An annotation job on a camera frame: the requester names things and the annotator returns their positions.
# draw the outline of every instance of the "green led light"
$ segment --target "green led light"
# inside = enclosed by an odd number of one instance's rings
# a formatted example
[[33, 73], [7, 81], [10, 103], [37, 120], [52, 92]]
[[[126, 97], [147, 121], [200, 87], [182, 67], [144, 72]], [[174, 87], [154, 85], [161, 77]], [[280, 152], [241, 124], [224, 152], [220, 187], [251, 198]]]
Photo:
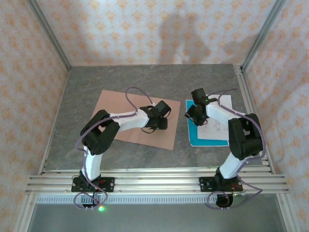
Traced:
[[103, 211], [105, 210], [105, 208], [104, 208], [103, 205], [100, 205], [100, 207], [98, 208], [98, 210], [99, 210], [100, 212], [103, 212]]

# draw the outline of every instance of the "robotic arm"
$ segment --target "robotic arm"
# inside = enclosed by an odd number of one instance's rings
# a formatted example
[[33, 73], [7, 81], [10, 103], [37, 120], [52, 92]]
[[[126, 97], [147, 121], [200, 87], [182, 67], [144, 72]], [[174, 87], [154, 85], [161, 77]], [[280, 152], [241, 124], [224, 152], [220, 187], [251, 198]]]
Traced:
[[239, 186], [237, 173], [246, 160], [256, 156], [263, 149], [261, 135], [253, 123], [238, 115], [244, 115], [254, 120], [260, 126], [257, 115], [235, 112], [223, 109], [216, 98], [209, 99], [204, 89], [191, 92], [195, 105], [186, 112], [185, 117], [192, 120], [195, 125], [201, 126], [207, 118], [215, 118], [226, 127], [229, 133], [230, 153], [216, 171], [215, 177], [201, 177], [199, 179], [201, 191], [242, 191]]
[[122, 114], [109, 114], [105, 110], [98, 111], [87, 125], [82, 129], [81, 136], [96, 123], [106, 119], [94, 127], [83, 139], [85, 162], [80, 175], [73, 179], [72, 192], [93, 192], [95, 186], [101, 186], [105, 191], [113, 190], [113, 179], [100, 176], [100, 164], [104, 152], [111, 146], [116, 134], [131, 128], [149, 128], [153, 130], [166, 130], [168, 120], [164, 117], [171, 108], [160, 101], [157, 105], [141, 107], [137, 112]]

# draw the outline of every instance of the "patterned wallpaper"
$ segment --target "patterned wallpaper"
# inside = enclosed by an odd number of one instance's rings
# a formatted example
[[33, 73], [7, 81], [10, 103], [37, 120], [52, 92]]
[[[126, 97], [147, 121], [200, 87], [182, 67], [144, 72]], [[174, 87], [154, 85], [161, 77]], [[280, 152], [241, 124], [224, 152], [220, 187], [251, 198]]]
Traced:
[[0, 1], [0, 231], [37, 174], [67, 72], [25, 0]]
[[72, 66], [240, 65], [275, 0], [38, 0]]
[[309, 231], [309, 8], [288, 0], [254, 58], [248, 79], [268, 145]]

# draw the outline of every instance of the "gray marble surface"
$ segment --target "gray marble surface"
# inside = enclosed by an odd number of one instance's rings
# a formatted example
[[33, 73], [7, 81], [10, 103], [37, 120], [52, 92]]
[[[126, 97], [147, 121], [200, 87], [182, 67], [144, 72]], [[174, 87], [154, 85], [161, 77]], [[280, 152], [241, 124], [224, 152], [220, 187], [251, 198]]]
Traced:
[[[139, 65], [73, 67], [57, 116], [45, 170], [79, 170], [82, 152], [74, 146], [81, 129], [90, 120], [103, 89], [125, 92], [142, 88], [152, 97], [181, 102], [172, 151], [114, 140], [103, 155], [101, 169], [216, 167], [226, 159], [228, 147], [191, 147], [188, 140], [185, 100], [203, 87], [206, 93], [239, 87], [232, 65]], [[230, 93], [235, 110], [245, 112], [240, 90]]]

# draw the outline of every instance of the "wire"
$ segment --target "wire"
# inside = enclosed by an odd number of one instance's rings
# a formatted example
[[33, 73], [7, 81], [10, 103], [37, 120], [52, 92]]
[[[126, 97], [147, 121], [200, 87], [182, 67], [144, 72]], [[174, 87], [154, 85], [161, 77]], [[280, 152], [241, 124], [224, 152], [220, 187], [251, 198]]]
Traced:
[[208, 195], [208, 197], [207, 197], [206, 205], [207, 205], [210, 209], [214, 209], [214, 210], [223, 210], [223, 209], [230, 209], [230, 208], [239, 207], [239, 206], [245, 204], [247, 201], [251, 200], [253, 197], [257, 196], [258, 194], [260, 194], [260, 193], [263, 191], [261, 188], [257, 188], [257, 187], [255, 187], [255, 186], [252, 186], [252, 185], [246, 183], [245, 181], [243, 181], [243, 180], [241, 179], [241, 177], [239, 176], [239, 174], [238, 174], [238, 173], [240, 172], [240, 170], [246, 165], [246, 163], [249, 163], [250, 160], [254, 160], [254, 159], [255, 159], [255, 160], [259, 160], [259, 159], [262, 159], [262, 158], [265, 156], [265, 154], [266, 154], [266, 142], [265, 142], [264, 134], [263, 134], [263, 132], [262, 132], [261, 127], [260, 127], [253, 119], [251, 119], [251, 118], [249, 118], [249, 117], [247, 117], [247, 116], [245, 116], [245, 115], [242, 115], [242, 114], [240, 114], [239, 112], [234, 111], [234, 110], [232, 110], [232, 109], [230, 109], [230, 108], [228, 108], [228, 107], [226, 107], [226, 106], [220, 104], [220, 98], [222, 97], [222, 95], [225, 94], [225, 93], [227, 93], [227, 92], [229, 92], [229, 91], [232, 91], [232, 90], [236, 90], [236, 88], [232, 88], [232, 89], [228, 89], [228, 90], [223, 90], [223, 91], [218, 91], [218, 92], [221, 92], [221, 94], [220, 94], [220, 96], [218, 97], [217, 102], [218, 102], [218, 105], [219, 105], [221, 108], [225, 109], [226, 111], [228, 111], [228, 112], [230, 112], [230, 113], [232, 113], [232, 114], [235, 114], [235, 115], [237, 115], [237, 116], [239, 116], [239, 117], [242, 117], [242, 118], [244, 118], [244, 119], [250, 121], [251, 123], [253, 123], [254, 126], [255, 126], [255, 127], [257, 128], [257, 130], [259, 131], [259, 134], [260, 134], [261, 140], [262, 140], [262, 150], [263, 150], [263, 151], [262, 151], [262, 155], [260, 155], [260, 156], [258, 156], [258, 157], [252, 157], [252, 158], [247, 159], [246, 162], [244, 162], [244, 163], [237, 169], [237, 171], [236, 171], [238, 179], [239, 179], [243, 184], [245, 184], [245, 185], [247, 185], [247, 186], [249, 186], [249, 187], [251, 187], [251, 188], [253, 188], [253, 189], [255, 189], [255, 190], [258, 190], [258, 192], [255, 193], [255, 194], [253, 194], [251, 197], [247, 198], [246, 200], [242, 201], [240, 204], [238, 204], [238, 205], [236, 205], [236, 206], [233, 206], [233, 207], [227, 207], [227, 208], [222, 208], [222, 207], [221, 207], [221, 208], [216, 208], [216, 207], [212, 207], [212, 206], [210, 205], [210, 203], [209, 203], [210, 197], [211, 197], [213, 194], [215, 194], [216, 192], [218, 192], [218, 191], [212, 192], [212, 193], [210, 193], [210, 194]]
[[141, 128], [141, 130], [142, 130], [143, 132], [147, 133], [147, 134], [152, 134], [152, 133], [155, 131], [155, 129], [153, 129], [152, 132], [147, 132], [147, 131], [143, 130], [143, 128]]
[[170, 109], [169, 114], [166, 117], [163, 117], [163, 118], [167, 118], [170, 115], [171, 112], [172, 112], [172, 109]]
[[232, 193], [232, 196], [233, 196], [236, 190], [236, 186], [234, 184], [232, 184], [232, 186], [233, 186], [233, 193]]
[[106, 122], [106, 121], [111, 120], [111, 119], [114, 119], [114, 118], [127, 118], [127, 117], [133, 117], [133, 116], [135, 116], [135, 115], [137, 114], [137, 112], [138, 112], [137, 107], [134, 105], [134, 103], [129, 99], [129, 97], [128, 97], [128, 95], [127, 95], [127, 94], [128, 94], [128, 91], [129, 91], [130, 89], [133, 89], [133, 88], [134, 88], [134, 89], [137, 89], [137, 90], [139, 90], [139, 91], [141, 91], [141, 92], [149, 99], [151, 105], [153, 105], [153, 101], [150, 99], [150, 97], [148, 96], [147, 93], [145, 93], [143, 90], [141, 90], [141, 89], [138, 88], [138, 87], [129, 87], [129, 88], [126, 90], [126, 99], [127, 99], [127, 101], [133, 106], [133, 108], [135, 109], [135, 112], [133, 112], [132, 114], [129, 114], [129, 115], [112, 116], [112, 117], [108, 117], [108, 118], [104, 118], [104, 119], [100, 120], [99, 122], [95, 123], [92, 127], [90, 127], [88, 130], [86, 130], [85, 133], [82, 134], [82, 136], [77, 140], [77, 142], [76, 142], [76, 144], [75, 144], [75, 149], [84, 152], [84, 163], [83, 163], [83, 168], [84, 168], [84, 176], [85, 176], [86, 180], [87, 180], [88, 183], [89, 183], [91, 186], [93, 186], [95, 189], [98, 189], [99, 191], [101, 191], [102, 193], [105, 194], [105, 199], [104, 199], [102, 202], [99, 202], [97, 199], [95, 199], [94, 197], [92, 197], [91, 195], [89, 195], [89, 194], [86, 193], [86, 192], [79, 192], [79, 193], [77, 193], [77, 194], [75, 195], [75, 197], [73, 198], [73, 203], [74, 203], [74, 205], [75, 205], [77, 208], [79, 208], [79, 209], [87, 209], [87, 208], [85, 208], [85, 207], [80, 207], [80, 206], [78, 206], [77, 203], [76, 203], [77, 197], [78, 197], [79, 195], [81, 195], [81, 194], [87, 195], [87, 196], [90, 197], [93, 201], [96, 201], [96, 202], [98, 203], [96, 206], [92, 206], [92, 207], [91, 207], [92, 209], [94, 209], [94, 208], [96, 208], [96, 207], [99, 207], [100, 205], [104, 204], [104, 203], [107, 201], [108, 195], [107, 195], [106, 191], [104, 191], [103, 189], [101, 189], [99, 186], [96, 186], [95, 184], [93, 184], [93, 183], [91, 182], [91, 180], [89, 179], [88, 174], [87, 174], [87, 169], [86, 169], [87, 151], [84, 150], [83, 148], [79, 148], [78, 145], [81, 143], [82, 139], [83, 139], [87, 134], [90, 133], [90, 131], [92, 131], [95, 127], [97, 127], [98, 125], [102, 124], [103, 122]]
[[74, 175], [74, 176], [72, 176], [72, 182], [74, 183], [74, 184], [76, 184], [75, 182], [74, 182], [74, 177], [79, 177], [79, 175]]

